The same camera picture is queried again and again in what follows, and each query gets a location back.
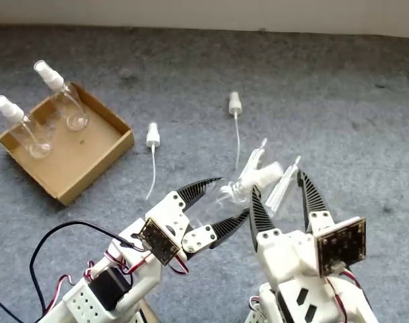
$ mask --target black cable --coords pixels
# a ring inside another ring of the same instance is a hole
[[[20,320],[15,314],[13,314],[12,312],[10,312],[10,310],[5,307],[1,302],[0,302],[0,308],[2,308],[4,310],[4,312],[6,312],[7,314],[9,314],[12,318],[15,319],[16,322],[19,323],[24,323],[24,321]]]
[[[107,236],[110,236],[113,239],[118,240],[120,243],[122,243],[125,247],[127,248],[132,248],[135,249],[136,251],[142,252],[144,250],[137,248],[133,243],[127,241],[126,239],[120,237],[117,234],[114,234],[106,229],[103,229],[102,227],[99,227],[96,224],[90,223],[90,222],[86,222],[86,221],[82,221],[82,220],[74,220],[74,221],[70,221],[70,222],[66,222],[63,224],[60,224],[56,227],[54,227],[53,229],[51,229],[47,234],[44,235],[44,237],[41,239],[41,241],[38,243],[36,249],[34,250],[32,257],[31,257],[31,261],[30,261],[30,274],[31,274],[31,279],[32,282],[36,288],[37,291],[37,295],[38,295],[38,299],[40,300],[40,305],[42,306],[42,316],[45,314],[46,311],[46,304],[44,302],[44,298],[43,298],[43,294],[42,294],[42,290],[40,289],[40,285],[38,284],[37,281],[37,277],[36,277],[36,273],[34,272],[34,262],[36,260],[36,257],[38,255],[38,252],[40,251],[41,247],[43,246],[43,243],[55,232],[57,232],[58,230],[61,230],[64,227],[69,227],[70,225],[84,225],[87,227],[90,227],[92,229],[95,229],[99,232],[101,232],[102,234],[106,234]]]

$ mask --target white spray pump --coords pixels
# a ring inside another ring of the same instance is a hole
[[[155,168],[155,148],[159,147],[160,145],[160,137],[159,137],[159,132],[158,132],[158,125],[156,122],[151,122],[148,127],[148,133],[146,135],[146,146],[148,148],[151,148],[152,152],[152,169],[153,169],[153,177],[152,177],[152,185],[151,188],[149,189],[148,194],[146,195],[146,199],[149,198],[149,196],[152,193],[153,187],[155,186],[155,178],[157,175],[157,170]]]

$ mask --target clear plastic bottle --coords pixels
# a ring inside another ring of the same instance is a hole
[[[267,210],[270,218],[276,217],[281,205],[289,198],[292,190],[295,187],[295,176],[299,170],[299,162],[301,156],[297,156],[294,164],[289,166],[281,180],[274,186],[266,201],[264,207]]]
[[[265,144],[266,140],[263,140],[261,146],[251,152],[247,164],[235,180],[219,183],[218,187],[199,200],[194,211],[188,210],[189,218],[215,222],[229,216],[240,215],[249,207],[250,192],[254,185],[263,190],[279,180],[284,170],[278,162],[258,169],[265,152]]]
[[[5,96],[0,96],[0,111],[4,117],[15,126],[10,133],[25,147],[28,153],[36,159],[49,155],[52,151],[50,131],[47,126],[40,124]]]
[[[34,70],[43,78],[43,81],[54,92],[51,100],[55,108],[65,118],[67,126],[72,131],[79,131],[88,124],[85,104],[81,101],[77,90],[45,61],[34,64]]]

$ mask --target bottle cap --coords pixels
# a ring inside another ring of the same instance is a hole
[[[43,81],[52,91],[61,91],[64,79],[57,71],[52,69],[45,61],[40,60],[34,64],[34,70],[43,78]]]
[[[151,122],[149,124],[148,133],[146,135],[146,146],[150,148],[152,145],[159,147],[159,132],[156,122]]]
[[[11,123],[21,123],[24,118],[24,111],[5,96],[0,96],[0,112]]]
[[[239,94],[237,92],[230,93],[230,101],[229,101],[229,113],[237,115],[242,113],[242,103],[239,99]]]

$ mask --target white wall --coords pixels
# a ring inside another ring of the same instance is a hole
[[[0,0],[0,23],[409,37],[409,0]]]

